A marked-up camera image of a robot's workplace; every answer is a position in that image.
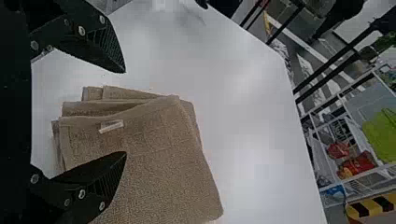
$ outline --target red object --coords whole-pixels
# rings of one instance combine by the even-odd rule
[[[334,143],[329,146],[327,153],[329,154],[330,158],[335,160],[349,156],[349,149],[347,148],[346,144]]]
[[[368,151],[362,152],[359,157],[344,161],[343,168],[347,168],[353,175],[358,175],[375,168],[372,155]]]

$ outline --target black metal frame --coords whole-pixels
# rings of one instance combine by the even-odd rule
[[[250,22],[250,24],[247,26],[246,30],[250,29],[250,27],[253,25],[253,23],[260,17],[262,12],[268,7],[269,3],[271,0],[267,0],[265,5],[260,9],[259,13],[253,18],[253,20]],[[301,0],[292,0],[291,1],[295,6],[297,6],[297,9],[291,14],[290,17],[282,24],[279,29],[276,30],[276,32],[271,35],[271,37],[267,40],[265,44],[270,45],[282,32],[283,30],[300,14],[301,11],[305,8],[305,3]],[[246,17],[242,20],[240,26],[244,27],[245,24],[248,22],[250,17],[254,14],[254,12],[257,10],[257,8],[260,7],[260,4],[262,3],[261,0],[259,0],[253,8],[249,11],[249,13],[246,15]]]
[[[370,26],[364,30],[358,37],[356,37],[352,42],[346,45],[343,49],[341,49],[337,54],[330,58],[325,64],[323,64],[317,71],[315,71],[311,76],[306,78],[302,83],[300,83],[294,90],[293,94],[296,94],[300,90],[302,90],[305,86],[307,86],[312,80],[320,76],[324,71],[326,71],[332,64],[337,62],[342,56],[344,56],[350,50],[358,45],[363,39],[365,39],[368,35],[370,35],[374,31],[379,31],[383,35],[388,34],[391,31],[396,30],[396,6],[391,8],[385,15],[381,18],[376,19]],[[329,75],[324,77],[318,84],[312,87],[310,90],[303,93],[299,98],[296,99],[296,104],[299,104],[304,99],[313,94],[316,90],[324,86],[330,79],[337,76],[340,72],[342,72],[348,65],[359,60],[361,56],[359,53],[355,53],[350,58],[348,58],[345,62],[343,62],[340,66],[337,67],[334,71],[332,71]]]
[[[32,166],[31,60],[53,46],[125,72],[111,22],[83,0],[0,0],[0,29],[0,95],[7,108],[2,115],[6,129],[0,150],[0,222],[87,223],[110,204],[126,154],[113,153],[52,179]],[[97,186],[103,184],[106,189]],[[82,189],[87,192],[83,200],[76,196]]]

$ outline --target screw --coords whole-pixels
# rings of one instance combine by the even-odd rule
[[[84,29],[84,27],[79,26],[79,27],[78,27],[78,33],[79,33],[80,35],[85,35],[85,29]]]
[[[52,51],[52,50],[53,50],[52,45],[48,45],[48,46],[47,46],[47,51],[50,52],[50,51]]]
[[[64,200],[64,206],[67,207],[70,204],[70,199]]]
[[[80,199],[83,199],[83,198],[85,197],[85,189],[81,189],[81,190],[79,191],[78,197],[79,197]]]
[[[32,177],[30,178],[30,183],[36,184],[39,178],[40,178],[39,175],[32,175]]]
[[[105,24],[105,22],[106,22],[105,17],[99,16],[99,21],[100,21],[100,23]]]
[[[36,41],[31,41],[30,42],[30,48],[32,48],[33,50],[38,50],[38,43]]]
[[[105,209],[105,202],[101,202],[100,204],[99,204],[99,211],[103,211],[103,209]]]

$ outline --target green object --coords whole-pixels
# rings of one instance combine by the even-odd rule
[[[396,161],[396,110],[382,109],[375,117],[363,123],[363,132],[376,156],[384,162]]]

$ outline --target metal bar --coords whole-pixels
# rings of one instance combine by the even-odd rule
[[[330,81],[332,78],[338,76],[338,74],[340,74],[340,72],[344,71],[344,69],[356,62],[357,60],[359,60],[361,58],[361,56],[359,54],[354,54],[352,55],[350,58],[348,58],[345,62],[343,62],[342,64],[340,64],[340,66],[338,66],[335,70],[333,70],[329,75],[327,75],[326,77],[324,77],[321,81],[319,81],[315,86],[313,86],[311,89],[309,89],[308,91],[304,92],[299,98],[296,99],[296,104],[299,104],[300,102],[302,102],[304,99],[306,99],[308,96],[312,95],[315,91],[317,91],[319,88],[321,88],[322,86],[324,86],[328,81]]]
[[[250,27],[253,25],[253,23],[259,18],[259,16],[264,12],[264,10],[268,7],[268,5],[270,4],[271,0],[267,0],[267,2],[265,3],[265,5],[262,7],[262,9],[260,9],[259,13],[257,13],[257,15],[254,17],[253,21],[250,22],[250,24],[247,27],[247,30],[250,29]]]
[[[394,165],[396,165],[396,164],[395,163],[390,163],[390,164],[386,164],[386,165],[383,165],[383,166],[376,167],[376,168],[371,169],[369,171],[360,173],[358,175],[354,175],[354,176],[352,176],[352,177],[350,177],[348,179],[341,180],[340,182],[330,184],[329,186],[326,186],[324,188],[319,189],[319,192],[323,192],[326,189],[332,189],[334,187],[337,187],[338,185],[345,184],[345,183],[350,182],[352,180],[357,180],[357,179],[359,179],[359,178],[361,178],[361,177],[363,177],[365,175],[370,175],[370,174],[373,174],[373,173],[377,173],[378,171],[381,171],[381,170],[384,170],[384,169],[388,169],[388,168],[390,168],[390,167],[392,167]]]
[[[277,31],[271,35],[265,44],[270,45],[281,33],[282,31],[300,14],[300,12],[305,8],[304,5],[297,6],[298,8],[291,14],[291,16],[282,24]]]
[[[262,0],[257,1],[256,5],[254,5],[254,7],[249,11],[249,13],[246,15],[246,17],[242,20],[242,22],[240,24],[241,27],[245,26],[245,24],[248,22],[248,19],[250,19],[250,17],[257,10],[257,8],[260,6],[261,3],[262,3]]]
[[[348,51],[352,50],[356,45],[358,45],[364,38],[366,38],[368,35],[370,35],[375,28],[371,25],[369,28],[367,28],[365,31],[363,31],[358,37],[356,37],[350,44],[345,46],[343,49],[341,49],[337,54],[335,54],[332,58],[329,59],[325,64],[323,64],[317,71],[315,71],[314,74],[312,74],[310,77],[306,78],[302,83],[300,83],[294,90],[293,94],[299,92],[302,90],[306,85],[308,85],[312,80],[314,80],[316,77],[320,76],[326,69],[328,69],[332,64],[338,61],[342,56],[344,56]]]

